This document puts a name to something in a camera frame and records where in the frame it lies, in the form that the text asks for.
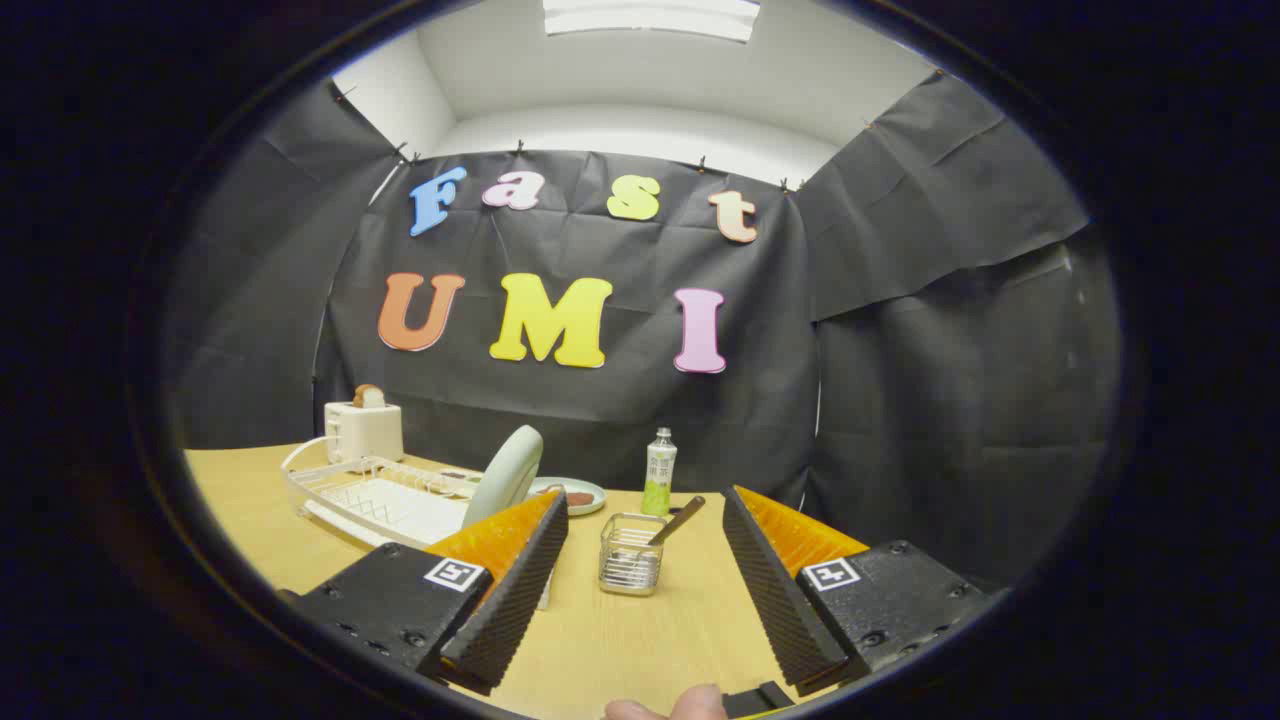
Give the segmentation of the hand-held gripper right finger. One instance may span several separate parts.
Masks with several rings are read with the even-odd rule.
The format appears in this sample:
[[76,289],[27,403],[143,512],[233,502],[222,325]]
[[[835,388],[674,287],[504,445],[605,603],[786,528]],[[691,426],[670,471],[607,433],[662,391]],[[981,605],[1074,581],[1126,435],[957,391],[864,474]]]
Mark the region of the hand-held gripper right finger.
[[724,492],[722,528],[785,682],[806,696],[920,652],[991,596],[905,539],[864,544],[758,492]]

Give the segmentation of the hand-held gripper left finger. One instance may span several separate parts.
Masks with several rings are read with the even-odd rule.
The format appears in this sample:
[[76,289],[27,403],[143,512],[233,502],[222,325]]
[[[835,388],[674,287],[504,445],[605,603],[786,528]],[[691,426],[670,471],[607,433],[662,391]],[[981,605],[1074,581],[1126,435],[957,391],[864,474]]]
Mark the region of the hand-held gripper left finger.
[[387,542],[285,601],[356,653],[489,694],[539,606],[568,509],[553,488],[425,550]]

